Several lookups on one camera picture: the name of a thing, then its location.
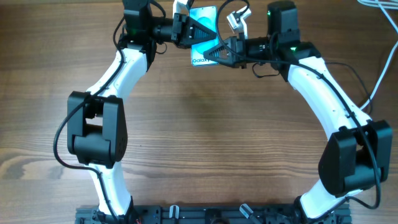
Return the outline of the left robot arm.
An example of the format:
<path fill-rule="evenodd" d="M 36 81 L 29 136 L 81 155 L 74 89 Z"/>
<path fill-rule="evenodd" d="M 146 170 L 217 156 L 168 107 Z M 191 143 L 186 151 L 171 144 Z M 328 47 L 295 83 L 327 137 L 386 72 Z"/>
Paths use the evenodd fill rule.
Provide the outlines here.
<path fill-rule="evenodd" d="M 91 173 L 99 197 L 103 223 L 128 222 L 135 216 L 126 188 L 121 160 L 127 148 L 124 101 L 155 59 L 157 46 L 166 42 L 189 49 L 216 38 L 215 31 L 181 10 L 192 1 L 174 1 L 171 18 L 153 15 L 156 1 L 124 1 L 124 15 L 114 35 L 116 56 L 105 74 L 84 92 L 68 97 L 67 148 L 79 169 Z"/>

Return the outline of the turquoise screen Galaxy smartphone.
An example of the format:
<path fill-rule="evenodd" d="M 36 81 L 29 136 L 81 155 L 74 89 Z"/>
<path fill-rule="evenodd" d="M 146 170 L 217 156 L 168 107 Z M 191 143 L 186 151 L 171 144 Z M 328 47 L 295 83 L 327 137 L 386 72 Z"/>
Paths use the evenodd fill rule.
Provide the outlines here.
<path fill-rule="evenodd" d="M 209 28 L 213 32 L 216 32 L 216 27 L 215 27 L 215 19 L 217 13 L 216 6 L 191 8 L 189 13 L 192 19 L 198 21 L 201 25 L 205 26 L 206 28 Z M 219 42 L 218 38 L 210 37 L 210 35 L 207 32 L 205 32 L 202 28 L 199 28 L 195 31 L 194 37 L 198 37 L 199 39 L 210 38 L 210 40 L 192 45 L 191 47 L 192 65 L 194 67 L 199 67 L 199 66 L 209 66 L 209 65 L 218 64 L 218 62 L 208 60 L 203 56 L 204 51 L 218 44 Z"/>

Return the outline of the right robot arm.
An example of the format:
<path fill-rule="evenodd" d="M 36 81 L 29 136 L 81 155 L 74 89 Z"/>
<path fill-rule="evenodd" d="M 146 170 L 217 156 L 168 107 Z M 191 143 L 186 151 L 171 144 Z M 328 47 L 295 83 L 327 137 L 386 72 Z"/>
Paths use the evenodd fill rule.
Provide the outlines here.
<path fill-rule="evenodd" d="M 227 20 L 234 35 L 205 51 L 205 58 L 231 68 L 249 63 L 271 65 L 303 96 L 328 140 L 318 163 L 320 178 L 295 199 L 288 221 L 322 222 L 371 188 L 376 191 L 376 200 L 370 209 L 376 209 L 381 202 L 381 184 L 389 173 L 392 128 L 384 120 L 373 121 L 358 108 L 333 79 L 317 48 L 301 41 L 298 12 L 292 1 L 268 5 L 265 37 L 248 37 L 249 15 L 249 6 L 232 12 Z"/>

